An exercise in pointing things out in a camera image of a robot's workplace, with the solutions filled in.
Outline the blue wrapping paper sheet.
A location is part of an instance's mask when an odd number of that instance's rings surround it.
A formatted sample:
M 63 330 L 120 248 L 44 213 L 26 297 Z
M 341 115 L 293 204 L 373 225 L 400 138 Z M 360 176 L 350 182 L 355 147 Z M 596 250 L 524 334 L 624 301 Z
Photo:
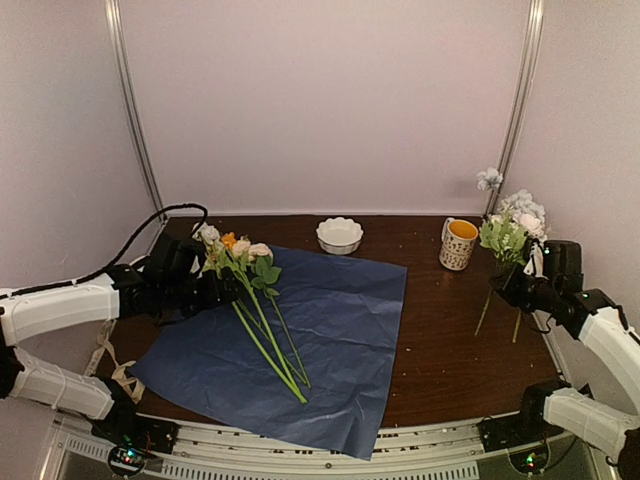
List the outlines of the blue wrapping paper sheet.
M 367 460 L 389 396 L 407 271 L 402 266 L 276 248 L 277 304 L 311 381 L 293 394 L 230 305 L 164 328 L 132 372 L 187 410 L 273 439 Z M 288 342 L 270 302 L 265 315 Z

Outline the white fluted ceramic dish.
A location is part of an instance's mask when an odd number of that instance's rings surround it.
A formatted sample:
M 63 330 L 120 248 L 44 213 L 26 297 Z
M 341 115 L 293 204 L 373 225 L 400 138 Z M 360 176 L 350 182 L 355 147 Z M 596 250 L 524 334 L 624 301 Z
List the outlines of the white fluted ceramic dish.
M 324 252 L 343 256 L 352 254 L 359 248 L 364 229 L 351 218 L 328 218 L 318 224 L 316 237 Z

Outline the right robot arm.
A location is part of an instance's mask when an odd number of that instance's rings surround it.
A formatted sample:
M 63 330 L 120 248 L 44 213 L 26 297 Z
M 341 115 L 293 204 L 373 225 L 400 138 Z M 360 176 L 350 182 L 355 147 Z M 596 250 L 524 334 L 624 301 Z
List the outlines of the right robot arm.
M 584 287 L 580 245 L 528 240 L 490 285 L 520 312 L 547 314 L 598 361 L 628 402 L 620 409 L 569 382 L 537 383 L 523 393 L 513 433 L 530 442 L 548 427 L 559 428 L 599 450 L 619 478 L 638 478 L 639 332 L 620 303 L 600 289 Z

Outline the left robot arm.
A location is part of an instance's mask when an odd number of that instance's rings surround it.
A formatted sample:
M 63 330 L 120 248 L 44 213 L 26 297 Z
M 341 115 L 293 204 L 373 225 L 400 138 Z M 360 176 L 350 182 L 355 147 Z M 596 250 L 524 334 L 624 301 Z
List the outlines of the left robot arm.
M 229 275 L 200 272 L 194 263 L 155 271 L 147 260 L 117 264 L 95 278 L 1 292 L 1 395 L 84 415 L 123 444 L 144 433 L 134 400 L 114 379 L 79 375 L 19 349 L 51 331 L 102 320 L 178 310 L 185 318 L 229 304 L 238 288 Z

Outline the blue hydrangea flower bunch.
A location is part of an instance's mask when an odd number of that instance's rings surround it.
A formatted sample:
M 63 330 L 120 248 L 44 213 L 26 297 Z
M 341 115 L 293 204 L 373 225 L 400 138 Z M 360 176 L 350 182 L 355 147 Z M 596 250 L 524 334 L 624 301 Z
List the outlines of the blue hydrangea flower bunch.
M 496 212 L 487 214 L 479 228 L 480 246 L 492 253 L 497 274 L 526 266 L 531 242 L 546 239 L 545 208 L 526 189 L 500 197 Z

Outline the left aluminium corner post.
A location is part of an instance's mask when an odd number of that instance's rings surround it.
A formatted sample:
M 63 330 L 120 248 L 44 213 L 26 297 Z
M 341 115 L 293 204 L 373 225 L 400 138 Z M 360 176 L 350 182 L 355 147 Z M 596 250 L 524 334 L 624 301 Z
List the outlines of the left aluminium corner post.
M 158 187 L 151 164 L 143 126 L 136 101 L 134 84 L 126 49 L 126 41 L 122 24 L 120 2 L 106 0 L 104 2 L 107 27 L 111 38 L 120 88 L 124 101 L 127 125 L 130 131 L 134 152 L 141 170 L 143 183 L 151 203 L 156 211 L 164 208 L 164 202 Z

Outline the front aluminium rail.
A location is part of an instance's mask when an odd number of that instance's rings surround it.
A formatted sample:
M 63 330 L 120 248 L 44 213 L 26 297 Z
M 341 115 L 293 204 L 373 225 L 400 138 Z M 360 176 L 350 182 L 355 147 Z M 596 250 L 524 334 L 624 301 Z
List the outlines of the front aluminium rail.
M 177 421 L 173 449 L 135 479 L 615 479 L 604 454 L 569 433 L 489 451 L 479 419 L 384 428 L 370 460 L 239 428 Z

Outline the cream ribbon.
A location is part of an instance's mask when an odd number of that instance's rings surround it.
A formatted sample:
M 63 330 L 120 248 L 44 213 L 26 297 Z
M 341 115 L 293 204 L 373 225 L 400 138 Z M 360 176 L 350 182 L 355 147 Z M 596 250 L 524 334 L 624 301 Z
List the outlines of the cream ribbon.
M 112 373 L 108 376 L 114 380 L 124 392 L 137 405 L 143 397 L 146 386 L 135 376 L 129 376 L 127 369 L 136 364 L 135 360 L 120 363 L 116 358 L 116 352 L 110 341 L 115 329 L 116 320 L 110 319 L 103 322 L 96 337 L 96 348 L 91 354 L 90 360 L 84 370 L 85 375 L 94 375 L 104 354 L 107 354 L 114 366 Z

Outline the floral ceramic mug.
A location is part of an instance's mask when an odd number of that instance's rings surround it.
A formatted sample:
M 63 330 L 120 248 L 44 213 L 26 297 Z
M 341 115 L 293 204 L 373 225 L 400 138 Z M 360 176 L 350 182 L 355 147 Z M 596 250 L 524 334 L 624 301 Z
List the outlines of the floral ceramic mug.
M 448 270 L 464 270 L 471 259 L 479 236 L 478 228 L 463 219 L 448 217 L 441 232 L 440 264 Z

